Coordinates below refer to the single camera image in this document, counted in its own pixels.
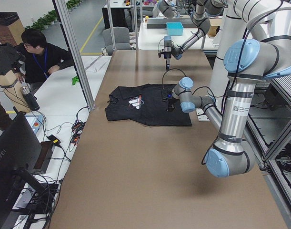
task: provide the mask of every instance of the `black sweater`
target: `black sweater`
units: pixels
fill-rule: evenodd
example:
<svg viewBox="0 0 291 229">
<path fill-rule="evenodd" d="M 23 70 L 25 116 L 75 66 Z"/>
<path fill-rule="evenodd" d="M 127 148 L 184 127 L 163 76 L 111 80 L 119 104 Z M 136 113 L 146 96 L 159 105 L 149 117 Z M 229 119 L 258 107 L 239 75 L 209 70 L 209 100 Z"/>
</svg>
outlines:
<svg viewBox="0 0 291 229">
<path fill-rule="evenodd" d="M 21 53 L 26 57 L 25 60 L 25 70 L 26 70 L 26 82 L 27 83 L 36 83 L 43 82 L 46 80 L 44 72 L 44 60 L 45 54 L 36 55 L 35 57 L 38 63 L 42 68 L 35 62 L 32 53 L 27 52 L 23 43 L 17 45 L 15 47 L 16 51 Z M 46 71 L 49 70 L 50 67 L 58 65 L 60 69 L 64 69 L 73 65 L 73 60 L 71 59 L 70 53 L 60 47 L 57 47 L 53 44 L 47 43 L 46 46 L 47 52 L 47 63 L 46 63 Z"/>
</svg>

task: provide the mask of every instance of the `teal plastic bin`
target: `teal plastic bin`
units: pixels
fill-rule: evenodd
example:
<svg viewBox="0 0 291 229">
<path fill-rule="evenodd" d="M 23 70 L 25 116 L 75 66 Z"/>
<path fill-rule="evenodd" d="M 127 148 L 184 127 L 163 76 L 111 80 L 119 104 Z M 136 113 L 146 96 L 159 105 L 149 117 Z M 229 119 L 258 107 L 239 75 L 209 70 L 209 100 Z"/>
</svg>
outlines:
<svg viewBox="0 0 291 229">
<path fill-rule="evenodd" d="M 181 36 L 183 33 L 183 26 L 181 22 L 167 22 L 166 29 L 169 36 Z"/>
</svg>

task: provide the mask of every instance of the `hand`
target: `hand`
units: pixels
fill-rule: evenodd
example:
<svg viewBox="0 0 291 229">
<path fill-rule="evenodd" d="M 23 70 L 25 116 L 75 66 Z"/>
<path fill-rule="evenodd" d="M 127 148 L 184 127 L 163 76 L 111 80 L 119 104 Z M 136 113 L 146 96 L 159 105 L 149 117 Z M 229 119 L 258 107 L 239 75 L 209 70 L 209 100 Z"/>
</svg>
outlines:
<svg viewBox="0 0 291 229">
<path fill-rule="evenodd" d="M 52 73 L 58 71 L 60 69 L 60 67 L 58 65 L 52 66 L 51 68 L 49 68 L 48 73 L 49 75 L 51 75 Z"/>
<path fill-rule="evenodd" d="M 14 73 L 20 83 L 25 82 L 26 76 L 23 73 Z"/>
</svg>

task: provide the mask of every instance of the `office chair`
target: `office chair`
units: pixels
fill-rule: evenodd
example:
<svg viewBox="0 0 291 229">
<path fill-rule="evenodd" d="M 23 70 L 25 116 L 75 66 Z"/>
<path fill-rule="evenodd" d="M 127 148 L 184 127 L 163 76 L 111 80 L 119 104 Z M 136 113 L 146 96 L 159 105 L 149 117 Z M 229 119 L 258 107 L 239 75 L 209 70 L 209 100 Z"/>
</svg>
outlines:
<svg viewBox="0 0 291 229">
<path fill-rule="evenodd" d="M 130 31 L 126 27 L 113 27 L 113 31 L 115 34 L 115 43 L 116 48 L 118 50 L 129 50 L 130 47 Z M 107 49 L 108 55 L 112 55 L 112 39 L 110 29 L 106 29 L 103 31 L 103 39 L 105 42 L 105 46 Z"/>
</svg>

